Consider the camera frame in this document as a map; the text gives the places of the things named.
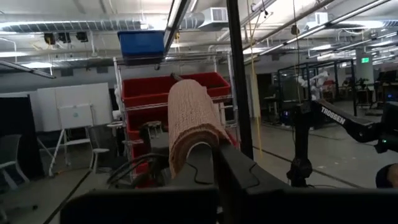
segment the exit sign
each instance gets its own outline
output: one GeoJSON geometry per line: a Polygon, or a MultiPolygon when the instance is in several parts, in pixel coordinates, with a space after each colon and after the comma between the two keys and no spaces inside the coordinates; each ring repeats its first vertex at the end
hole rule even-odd
{"type": "Polygon", "coordinates": [[[362,58],[362,63],[369,63],[369,58],[362,58]]]}

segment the rolled beige cloth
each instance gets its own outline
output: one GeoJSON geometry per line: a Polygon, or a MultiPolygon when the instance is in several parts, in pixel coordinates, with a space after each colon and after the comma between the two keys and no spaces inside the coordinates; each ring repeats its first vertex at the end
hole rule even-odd
{"type": "Polygon", "coordinates": [[[188,152],[198,142],[217,148],[229,137],[205,87],[195,80],[182,80],[169,92],[169,163],[174,178],[188,152]]]}

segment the whiteboard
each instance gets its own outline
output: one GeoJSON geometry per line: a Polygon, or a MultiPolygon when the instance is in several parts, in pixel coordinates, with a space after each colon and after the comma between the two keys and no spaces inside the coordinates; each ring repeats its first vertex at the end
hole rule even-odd
{"type": "Polygon", "coordinates": [[[44,131],[80,128],[89,125],[109,124],[112,122],[111,99],[109,97],[107,83],[43,88],[38,89],[37,94],[44,131]],[[84,119],[90,120],[90,122],[64,122],[65,119],[72,119],[61,118],[64,115],[66,117],[69,116],[67,115],[69,109],[66,108],[80,107],[81,105],[89,105],[91,107],[90,118],[86,117],[86,115],[88,115],[86,109],[79,109],[84,119]]]}
{"type": "Polygon", "coordinates": [[[63,129],[94,125],[89,104],[61,107],[59,113],[63,129]]]}

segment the concrete floor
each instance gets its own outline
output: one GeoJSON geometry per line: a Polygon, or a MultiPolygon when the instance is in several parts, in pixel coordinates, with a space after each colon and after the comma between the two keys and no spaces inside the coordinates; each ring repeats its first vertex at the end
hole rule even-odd
{"type": "MultiPolygon", "coordinates": [[[[256,126],[252,125],[253,145],[259,147],[256,130],[256,126]]],[[[262,149],[267,152],[260,153],[260,150],[254,149],[255,161],[263,169],[287,181],[286,172],[290,163],[278,156],[293,159],[292,130],[261,126],[260,136],[262,149]]],[[[34,212],[23,209],[10,213],[12,223],[43,223],[84,176],[90,156],[87,148],[74,150],[71,152],[72,167],[68,168],[70,171],[62,172],[53,179],[45,178],[31,182],[21,186],[17,191],[1,195],[0,198],[4,200],[6,208],[27,203],[39,205],[34,212]]],[[[308,179],[308,184],[374,188],[374,177],[378,169],[397,162],[398,154],[394,152],[377,154],[371,144],[356,143],[343,128],[332,126],[312,131],[312,135],[309,136],[309,158],[313,168],[319,170],[321,174],[314,172],[308,179]]],[[[48,164],[45,162],[48,159],[44,156],[44,164],[48,164]]],[[[56,170],[63,169],[65,169],[63,156],[59,156],[56,170]]],[[[84,194],[93,188],[105,189],[107,176],[107,174],[90,174],[73,196],[84,194]]],[[[58,223],[58,216],[51,222],[55,223],[58,223]]]]}

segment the blue bin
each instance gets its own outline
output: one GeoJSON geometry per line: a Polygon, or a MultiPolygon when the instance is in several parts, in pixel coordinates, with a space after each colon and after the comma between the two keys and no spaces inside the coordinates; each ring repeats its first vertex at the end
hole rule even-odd
{"type": "Polygon", "coordinates": [[[123,57],[164,54],[164,31],[140,30],[118,32],[123,57]]]}

